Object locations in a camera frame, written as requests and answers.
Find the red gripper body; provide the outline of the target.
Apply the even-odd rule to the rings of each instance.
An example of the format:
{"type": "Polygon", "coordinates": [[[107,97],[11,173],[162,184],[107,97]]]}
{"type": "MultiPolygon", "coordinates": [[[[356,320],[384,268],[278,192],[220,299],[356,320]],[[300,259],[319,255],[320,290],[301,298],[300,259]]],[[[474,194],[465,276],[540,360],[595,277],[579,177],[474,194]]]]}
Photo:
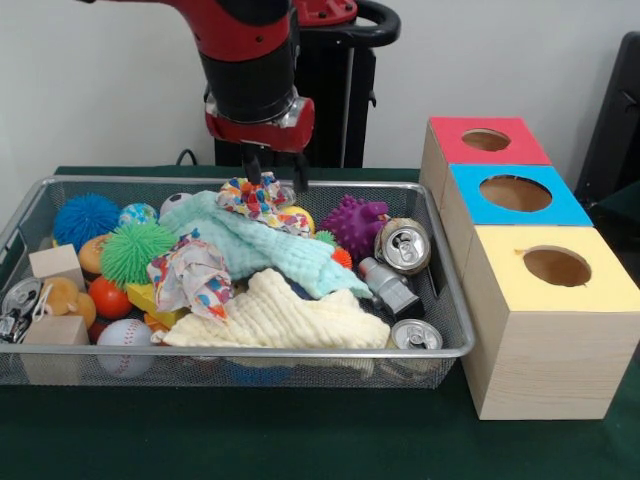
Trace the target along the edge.
{"type": "Polygon", "coordinates": [[[302,152],[313,135],[315,105],[312,99],[297,96],[283,115],[265,122],[246,124],[222,116],[214,97],[208,94],[205,120],[210,134],[218,140],[257,144],[280,152],[302,152]]]}

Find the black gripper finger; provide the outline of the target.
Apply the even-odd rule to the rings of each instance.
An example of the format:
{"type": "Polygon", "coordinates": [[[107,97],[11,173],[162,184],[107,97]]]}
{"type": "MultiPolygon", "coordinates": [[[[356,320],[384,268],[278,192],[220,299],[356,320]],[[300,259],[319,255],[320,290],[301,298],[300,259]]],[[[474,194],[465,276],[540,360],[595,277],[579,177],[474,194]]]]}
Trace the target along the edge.
{"type": "Polygon", "coordinates": [[[309,165],[306,156],[300,152],[293,155],[294,168],[294,190],[296,192],[306,192],[308,190],[309,165]]]}
{"type": "Polygon", "coordinates": [[[242,163],[246,178],[253,185],[258,185],[261,181],[259,151],[260,148],[257,145],[250,143],[243,143],[241,145],[242,163]]]}

